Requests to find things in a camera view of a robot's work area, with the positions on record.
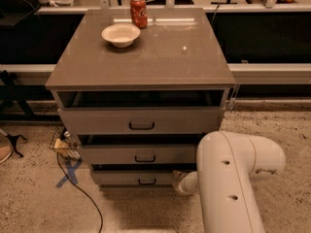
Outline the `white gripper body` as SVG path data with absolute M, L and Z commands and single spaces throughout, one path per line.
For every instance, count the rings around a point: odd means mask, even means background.
M 185 173 L 174 170 L 173 176 L 173 187 L 178 193 L 182 195 L 194 194 L 194 172 Z

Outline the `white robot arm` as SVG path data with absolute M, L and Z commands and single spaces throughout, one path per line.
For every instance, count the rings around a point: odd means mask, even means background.
M 265 233 L 251 180 L 282 173 L 286 156 L 274 141 L 216 131 L 200 141 L 196 170 L 175 171 L 173 186 L 200 195 L 205 233 Z

